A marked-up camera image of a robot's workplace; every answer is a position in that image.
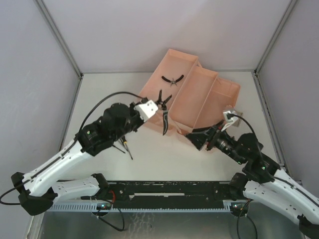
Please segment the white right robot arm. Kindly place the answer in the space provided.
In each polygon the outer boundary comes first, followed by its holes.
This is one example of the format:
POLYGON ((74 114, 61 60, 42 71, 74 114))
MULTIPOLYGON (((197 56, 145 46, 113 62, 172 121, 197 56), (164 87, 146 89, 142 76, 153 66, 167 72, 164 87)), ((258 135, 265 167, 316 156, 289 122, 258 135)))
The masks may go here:
POLYGON ((238 139, 217 125, 194 129, 185 137, 198 149, 218 149, 239 165, 229 182, 234 199, 244 197, 259 202, 290 219, 310 239, 319 237, 319 199, 298 184, 281 166, 260 150, 253 133, 238 139))

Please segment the black handled pliers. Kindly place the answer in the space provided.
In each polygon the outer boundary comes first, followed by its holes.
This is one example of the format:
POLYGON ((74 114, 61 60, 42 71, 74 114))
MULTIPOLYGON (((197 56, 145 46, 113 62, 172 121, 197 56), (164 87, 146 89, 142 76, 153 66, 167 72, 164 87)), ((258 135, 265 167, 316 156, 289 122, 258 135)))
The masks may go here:
POLYGON ((169 83, 169 86, 172 87, 172 86, 178 86, 178 83, 184 79, 184 75, 182 74, 180 77, 178 78, 171 78, 171 79, 168 79, 167 77, 165 76, 161 76, 161 79, 164 80, 165 82, 169 83))

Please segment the beige tool box latch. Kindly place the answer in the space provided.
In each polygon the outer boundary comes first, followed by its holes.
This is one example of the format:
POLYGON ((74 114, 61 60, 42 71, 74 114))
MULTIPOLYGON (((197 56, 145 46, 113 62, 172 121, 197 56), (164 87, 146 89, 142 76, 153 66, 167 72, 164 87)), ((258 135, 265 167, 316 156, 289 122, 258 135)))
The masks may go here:
POLYGON ((235 110, 235 111, 234 111, 234 114, 237 115, 237 120, 236 120, 236 122, 233 124, 233 126, 234 126, 234 127, 239 127, 240 124, 241 124, 241 122, 242 122, 242 120, 241 120, 239 117, 242 117, 242 116, 243 116, 243 113, 240 112, 240 111, 235 110))

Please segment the black needle nose pliers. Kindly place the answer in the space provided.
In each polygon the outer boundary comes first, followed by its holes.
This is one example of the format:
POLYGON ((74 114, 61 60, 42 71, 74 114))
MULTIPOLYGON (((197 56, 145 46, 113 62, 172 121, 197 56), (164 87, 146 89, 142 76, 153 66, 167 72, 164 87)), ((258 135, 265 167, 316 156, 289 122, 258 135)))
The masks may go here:
POLYGON ((162 110, 162 122, 163 122, 163 132, 162 134, 165 135, 168 131, 168 109, 167 103, 172 98, 172 95, 169 95, 165 100, 162 99, 162 90, 159 91, 159 97, 156 101, 156 105, 159 109, 162 110))

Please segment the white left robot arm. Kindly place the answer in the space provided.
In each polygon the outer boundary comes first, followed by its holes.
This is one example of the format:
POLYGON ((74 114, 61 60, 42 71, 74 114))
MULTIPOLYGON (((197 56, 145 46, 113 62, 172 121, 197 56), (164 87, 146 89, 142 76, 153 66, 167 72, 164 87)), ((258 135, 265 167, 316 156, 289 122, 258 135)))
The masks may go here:
POLYGON ((60 177, 80 162, 91 159, 114 145, 127 133, 137 131, 157 112, 158 107, 146 98, 129 106, 112 104, 94 122, 82 127, 56 155, 28 173, 11 176, 19 192, 21 207, 31 216, 42 214, 59 201, 81 196, 99 196, 108 183, 101 173, 82 180, 62 182, 60 177))

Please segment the pink translucent tool box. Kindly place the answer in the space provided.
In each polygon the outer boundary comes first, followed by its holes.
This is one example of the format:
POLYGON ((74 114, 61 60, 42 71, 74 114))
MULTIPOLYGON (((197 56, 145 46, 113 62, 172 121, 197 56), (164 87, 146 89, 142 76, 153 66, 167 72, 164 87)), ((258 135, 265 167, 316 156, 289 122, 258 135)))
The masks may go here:
MULTIPOLYGON (((223 119, 222 112, 225 108, 227 106, 234 107, 236 105, 239 91, 239 84, 217 77, 208 93, 193 129, 211 126, 220 122, 223 119)), ((168 115, 168 131, 166 136, 176 136, 179 141, 190 144, 184 135, 191 131, 179 129, 168 115)))

